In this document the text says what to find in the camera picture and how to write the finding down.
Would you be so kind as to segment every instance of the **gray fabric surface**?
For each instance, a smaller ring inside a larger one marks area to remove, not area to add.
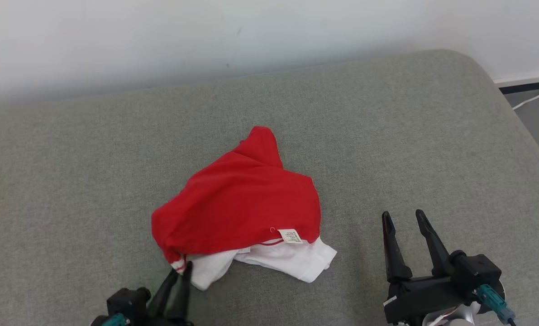
[[[491,258],[517,324],[539,325],[539,148],[444,50],[0,110],[0,324],[87,325],[120,287],[155,291],[152,211],[254,125],[313,177],[338,255],[314,283],[234,263],[193,291],[197,326],[385,325],[381,214],[424,276],[416,208],[449,250]]]

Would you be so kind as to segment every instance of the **care label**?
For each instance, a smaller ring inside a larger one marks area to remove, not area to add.
[[[283,238],[283,241],[289,244],[302,244],[304,243],[302,239],[300,238],[300,235],[298,235],[298,232],[295,229],[283,229],[278,230],[279,233],[281,233],[281,237]]]

